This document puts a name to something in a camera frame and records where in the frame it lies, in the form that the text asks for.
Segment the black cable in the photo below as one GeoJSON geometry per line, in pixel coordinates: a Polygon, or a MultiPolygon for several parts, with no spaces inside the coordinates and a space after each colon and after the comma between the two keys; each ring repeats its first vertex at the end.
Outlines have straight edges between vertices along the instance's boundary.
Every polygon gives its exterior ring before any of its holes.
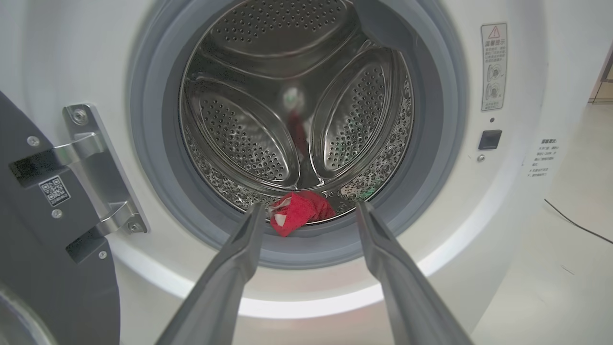
{"type": "Polygon", "coordinates": [[[565,216],[565,215],[564,215],[564,213],[560,212],[560,210],[558,210],[557,208],[555,208],[555,206],[554,206],[554,205],[551,205],[551,203],[550,203],[550,202],[549,202],[547,199],[545,199],[545,202],[546,202],[547,204],[549,204],[549,206],[553,207],[553,208],[556,210],[556,212],[558,212],[558,213],[559,213],[559,214],[560,214],[562,217],[564,217],[564,219],[566,219],[567,221],[571,222],[571,223],[572,223],[572,224],[573,224],[575,227],[578,227],[578,228],[580,228],[581,230],[585,230],[585,231],[589,232],[590,234],[592,234],[592,235],[594,235],[594,236],[596,236],[596,237],[599,237],[599,238],[601,238],[601,239],[603,239],[603,240],[607,241],[608,243],[613,244],[613,241],[611,241],[610,239],[605,238],[605,237],[603,237],[603,236],[600,236],[599,234],[597,234],[597,233],[595,233],[595,232],[593,232],[593,231],[590,231],[590,230],[588,230],[588,229],[586,229],[586,228],[582,227],[581,225],[579,225],[579,224],[577,224],[577,223],[573,222],[573,221],[572,221],[570,218],[568,218],[567,216],[565,216]]]}

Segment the gray plastic tool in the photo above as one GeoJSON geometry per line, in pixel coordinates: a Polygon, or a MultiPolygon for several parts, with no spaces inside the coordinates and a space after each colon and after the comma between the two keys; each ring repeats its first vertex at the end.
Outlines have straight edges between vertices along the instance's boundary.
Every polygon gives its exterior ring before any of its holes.
{"type": "MultiPolygon", "coordinates": [[[[245,283],[256,272],[264,207],[255,204],[207,267],[158,345],[231,344],[245,283]]],[[[368,270],[381,282],[396,344],[470,345],[447,306],[368,203],[357,204],[368,270]]]]}

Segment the door hinge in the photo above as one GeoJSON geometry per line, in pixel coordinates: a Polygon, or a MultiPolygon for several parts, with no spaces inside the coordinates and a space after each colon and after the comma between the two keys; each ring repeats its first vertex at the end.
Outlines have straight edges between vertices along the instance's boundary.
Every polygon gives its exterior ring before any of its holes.
{"type": "Polygon", "coordinates": [[[65,107],[62,113],[72,142],[54,147],[53,154],[83,185],[100,218],[96,228],[104,236],[120,229],[128,234],[146,233],[145,222],[113,159],[112,146],[96,120],[96,108],[77,104],[65,107]]]}

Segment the gray rubber seal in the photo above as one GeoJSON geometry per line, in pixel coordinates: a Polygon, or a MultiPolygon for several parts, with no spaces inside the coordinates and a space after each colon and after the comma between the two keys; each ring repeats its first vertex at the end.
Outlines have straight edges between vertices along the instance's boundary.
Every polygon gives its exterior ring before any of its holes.
{"type": "MultiPolygon", "coordinates": [[[[218,198],[192,166],[178,122],[178,95],[193,48],[218,16],[235,3],[160,3],[135,54],[129,97],[137,155],[153,188],[187,230],[217,249],[242,213],[218,198]]],[[[404,54],[414,88],[412,143],[395,176],[371,201],[392,232],[399,235],[436,197],[457,156],[466,111],[463,55],[444,13],[431,1],[354,3],[365,32],[404,54]]],[[[349,214],[298,229],[287,238],[277,236],[267,224],[260,264],[310,269],[361,255],[356,217],[349,214]]]]}

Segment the warning label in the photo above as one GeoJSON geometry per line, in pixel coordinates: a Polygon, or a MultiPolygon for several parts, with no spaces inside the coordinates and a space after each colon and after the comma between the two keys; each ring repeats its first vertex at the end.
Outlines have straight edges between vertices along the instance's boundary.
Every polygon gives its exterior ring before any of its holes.
{"type": "Polygon", "coordinates": [[[528,177],[543,177],[547,176],[552,161],[557,157],[560,146],[558,139],[543,139],[541,140],[536,154],[528,163],[528,177]]]}
{"type": "Polygon", "coordinates": [[[506,83],[506,24],[481,26],[483,44],[483,98],[481,111],[501,109],[506,83]]]}

